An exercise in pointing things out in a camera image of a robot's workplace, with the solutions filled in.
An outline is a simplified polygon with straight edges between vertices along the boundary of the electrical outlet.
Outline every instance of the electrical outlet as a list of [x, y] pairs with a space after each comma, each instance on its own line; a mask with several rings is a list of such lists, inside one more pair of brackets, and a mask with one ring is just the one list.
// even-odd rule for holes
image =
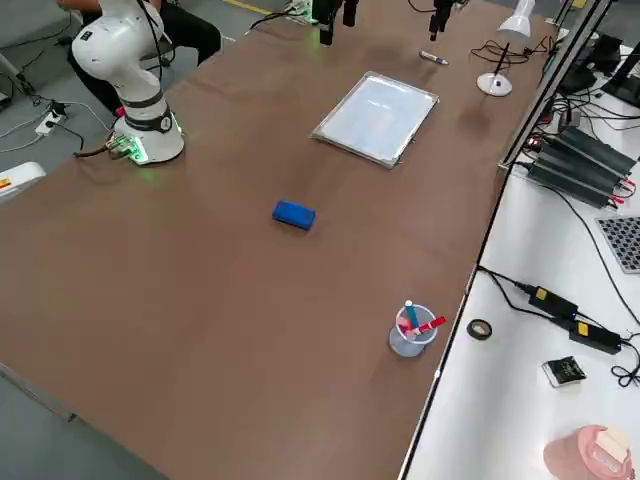
[[51, 133], [51, 130], [55, 128], [55, 126], [48, 127], [47, 123], [54, 123], [57, 125], [65, 118], [67, 117], [64, 115], [58, 115], [55, 112], [49, 112], [42, 123], [40, 123], [40, 125], [38, 125], [38, 127], [36, 128], [36, 133], [44, 137], [48, 136]]

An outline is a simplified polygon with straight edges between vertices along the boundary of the blue marker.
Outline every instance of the blue marker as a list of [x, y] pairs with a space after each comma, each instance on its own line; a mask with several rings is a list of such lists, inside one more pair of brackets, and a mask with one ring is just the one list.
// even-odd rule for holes
[[413, 302], [411, 300], [407, 300], [404, 302], [404, 310], [409, 315], [409, 322], [411, 322], [411, 328], [418, 328], [420, 323], [418, 322], [418, 316], [416, 315], [416, 309], [413, 308]]

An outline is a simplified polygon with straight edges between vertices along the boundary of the roll of tape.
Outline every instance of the roll of tape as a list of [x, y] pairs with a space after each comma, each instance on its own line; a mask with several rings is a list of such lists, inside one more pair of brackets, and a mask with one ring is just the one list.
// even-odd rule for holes
[[486, 340], [493, 333], [493, 329], [486, 320], [476, 318], [467, 325], [467, 333], [476, 340]]

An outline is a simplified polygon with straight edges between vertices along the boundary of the white desk lamp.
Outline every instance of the white desk lamp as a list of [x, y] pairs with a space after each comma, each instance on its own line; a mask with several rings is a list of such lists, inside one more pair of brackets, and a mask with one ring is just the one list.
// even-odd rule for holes
[[511, 93], [513, 86], [511, 82], [500, 73], [502, 63], [509, 50], [511, 43], [526, 44], [527, 40], [531, 36], [531, 22], [529, 22], [529, 16], [533, 10], [535, 0], [520, 0], [518, 6], [509, 18], [507, 18], [500, 28], [498, 33], [500, 37], [506, 40], [507, 45], [502, 51], [502, 56], [498, 62], [493, 73], [483, 73], [478, 77], [478, 88], [487, 95], [493, 95], [494, 97], [504, 97]]

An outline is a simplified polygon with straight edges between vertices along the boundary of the green led light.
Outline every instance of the green led light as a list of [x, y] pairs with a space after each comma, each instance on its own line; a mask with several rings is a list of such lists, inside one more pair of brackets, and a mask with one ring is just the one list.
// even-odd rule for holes
[[146, 162], [149, 157], [147, 156], [147, 152], [142, 146], [142, 142], [138, 137], [133, 137], [134, 147], [132, 149], [132, 157], [134, 160], [140, 160], [141, 162]]

